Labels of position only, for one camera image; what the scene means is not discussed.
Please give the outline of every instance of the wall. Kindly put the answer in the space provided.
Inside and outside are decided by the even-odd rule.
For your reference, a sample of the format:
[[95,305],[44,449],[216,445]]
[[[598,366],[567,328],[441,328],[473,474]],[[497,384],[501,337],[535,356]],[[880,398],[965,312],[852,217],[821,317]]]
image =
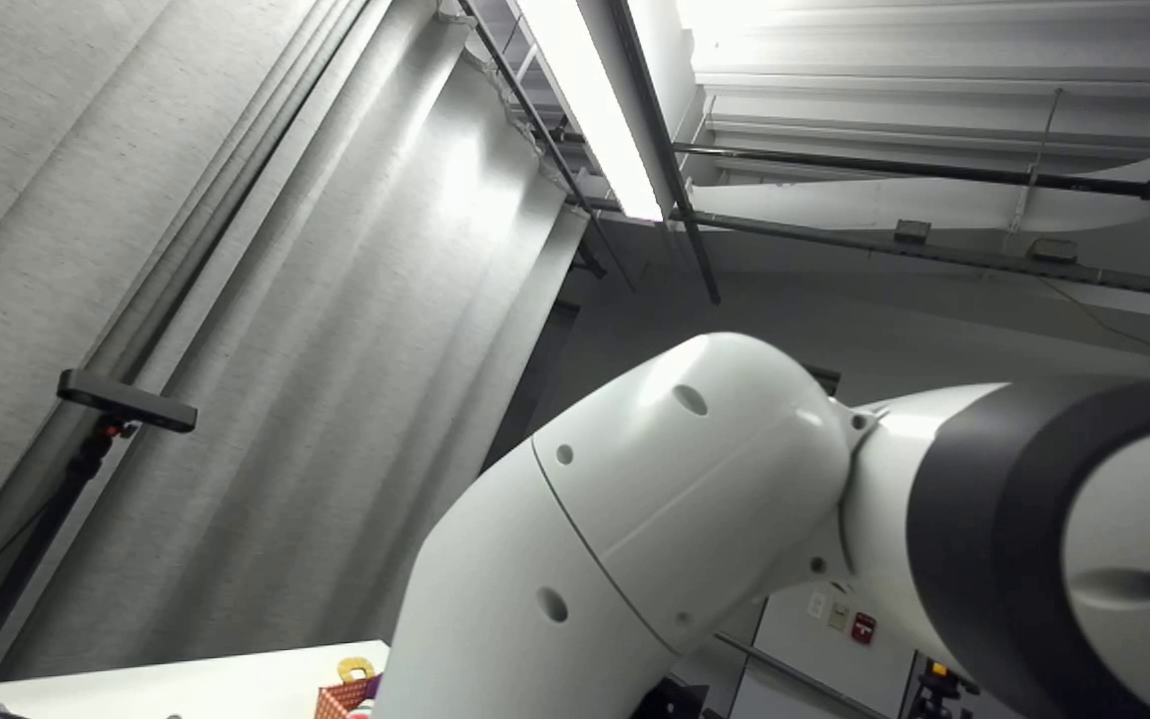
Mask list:
[[[678,237],[615,228],[615,246],[634,293],[615,276],[604,285],[574,276],[567,298],[579,305],[579,321],[545,361],[535,422],[623,366],[719,328],[764,337],[809,366],[839,370],[848,402],[976,381],[1150,376],[1150,298],[1130,293],[712,237],[727,297],[712,309]],[[871,651],[852,647],[817,615],[809,619],[807,601],[787,590],[769,603],[760,651],[835,682],[880,715],[900,711],[909,647],[900,640],[880,640]],[[735,707],[731,696],[742,682],[738,719],[807,715],[809,707],[789,698],[799,688],[775,671],[748,671],[748,660],[719,644],[702,647],[683,676],[719,682],[719,711]]]
[[0,0],[0,478],[310,0]]

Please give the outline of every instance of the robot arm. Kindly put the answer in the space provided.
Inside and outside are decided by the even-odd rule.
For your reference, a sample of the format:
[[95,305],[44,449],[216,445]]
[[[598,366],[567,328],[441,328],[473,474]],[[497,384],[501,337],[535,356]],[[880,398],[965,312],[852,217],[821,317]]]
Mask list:
[[1032,715],[1146,715],[1150,671],[1116,640],[1150,640],[1150,555],[1102,534],[1130,517],[1112,487],[1138,458],[1120,449],[1150,422],[1088,430],[1138,398],[1150,418],[1150,384],[852,413],[760,341],[678,342],[503,455],[427,534],[379,719],[632,715],[816,555]]

